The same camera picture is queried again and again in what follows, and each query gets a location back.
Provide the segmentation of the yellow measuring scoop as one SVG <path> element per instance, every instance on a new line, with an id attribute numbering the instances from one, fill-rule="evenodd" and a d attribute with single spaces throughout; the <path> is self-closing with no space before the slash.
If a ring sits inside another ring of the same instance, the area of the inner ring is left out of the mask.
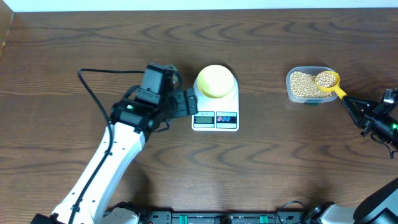
<path id="1" fill-rule="evenodd" d="M 340 76 L 334 71 L 324 71 L 315 77 L 315 85 L 318 90 L 336 95 L 342 100 L 347 94 L 340 88 Z"/>

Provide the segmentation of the white digital kitchen scale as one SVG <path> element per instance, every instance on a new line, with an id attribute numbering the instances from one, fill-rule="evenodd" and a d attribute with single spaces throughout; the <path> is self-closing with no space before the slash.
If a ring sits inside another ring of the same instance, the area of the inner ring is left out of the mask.
<path id="1" fill-rule="evenodd" d="M 192 116 L 194 131 L 235 132 L 239 129 L 239 85 L 231 72 L 216 76 L 216 87 L 231 87 L 230 92 L 221 98 L 206 96 L 199 85 L 203 80 L 198 76 L 194 82 L 198 113 Z"/>

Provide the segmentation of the cardboard box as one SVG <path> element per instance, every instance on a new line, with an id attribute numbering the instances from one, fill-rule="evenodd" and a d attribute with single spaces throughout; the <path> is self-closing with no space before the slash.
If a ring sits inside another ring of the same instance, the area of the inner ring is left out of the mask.
<path id="1" fill-rule="evenodd" d="M 0 8 L 0 54 L 2 55 L 14 18 L 14 12 L 3 0 L 1 0 Z"/>

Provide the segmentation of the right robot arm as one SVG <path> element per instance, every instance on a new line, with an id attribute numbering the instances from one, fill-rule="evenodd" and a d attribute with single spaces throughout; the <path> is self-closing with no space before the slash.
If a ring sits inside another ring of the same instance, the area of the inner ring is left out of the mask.
<path id="1" fill-rule="evenodd" d="M 397 157 L 397 120 L 390 112 L 397 106 L 397 90 L 386 90 L 378 103 L 344 96 L 343 106 L 363 137 L 386 146 L 391 159 Z M 341 207 L 327 202 L 315 207 L 304 223 L 397 223 L 397 179 L 362 201 L 358 207 Z"/>

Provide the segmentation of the pale yellow bowl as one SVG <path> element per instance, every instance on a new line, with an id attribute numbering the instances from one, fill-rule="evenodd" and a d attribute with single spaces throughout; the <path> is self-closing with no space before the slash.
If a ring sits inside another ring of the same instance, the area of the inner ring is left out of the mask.
<path id="1" fill-rule="evenodd" d="M 209 65 L 199 72 L 197 86 L 209 98 L 222 98 L 233 89 L 234 76 L 222 65 Z"/>

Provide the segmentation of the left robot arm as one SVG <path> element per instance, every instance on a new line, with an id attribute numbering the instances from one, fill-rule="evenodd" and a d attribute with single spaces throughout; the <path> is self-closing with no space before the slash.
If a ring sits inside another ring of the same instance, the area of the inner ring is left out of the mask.
<path id="1" fill-rule="evenodd" d="M 52 214 L 36 214 L 32 223 L 131 223 L 140 214 L 128 208 L 106 208 L 121 177 L 160 124 L 197 113 L 193 89 L 175 86 L 182 79 L 174 65 L 150 63 L 140 85 L 132 86 L 111 114 L 100 109 L 106 129 L 97 151 L 75 186 Z"/>

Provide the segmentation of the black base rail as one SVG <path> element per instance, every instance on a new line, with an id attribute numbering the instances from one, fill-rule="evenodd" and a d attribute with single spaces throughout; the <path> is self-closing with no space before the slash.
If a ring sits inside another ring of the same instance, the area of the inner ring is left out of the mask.
<path id="1" fill-rule="evenodd" d="M 137 224 L 265 224 L 303 223 L 305 213 L 299 210 L 279 212 L 178 212 L 171 208 L 142 208 L 121 202 L 108 209 L 103 223 Z"/>

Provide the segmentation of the clear plastic container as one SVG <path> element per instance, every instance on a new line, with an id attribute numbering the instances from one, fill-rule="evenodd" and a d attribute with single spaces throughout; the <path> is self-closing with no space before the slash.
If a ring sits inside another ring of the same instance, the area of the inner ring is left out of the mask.
<path id="1" fill-rule="evenodd" d="M 319 66 L 295 67 L 286 76 L 289 100 L 294 103 L 327 103 L 337 99 L 336 93 L 322 92 L 315 84 L 315 77 L 321 72 L 333 69 Z"/>

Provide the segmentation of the soybeans pile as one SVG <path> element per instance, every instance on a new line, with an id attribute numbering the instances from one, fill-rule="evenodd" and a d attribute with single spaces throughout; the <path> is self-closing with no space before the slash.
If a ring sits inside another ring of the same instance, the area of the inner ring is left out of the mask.
<path id="1" fill-rule="evenodd" d="M 328 98 L 332 93 L 325 93 L 317 89 L 315 76 L 303 72 L 293 72 L 290 76 L 292 93 L 302 98 Z"/>

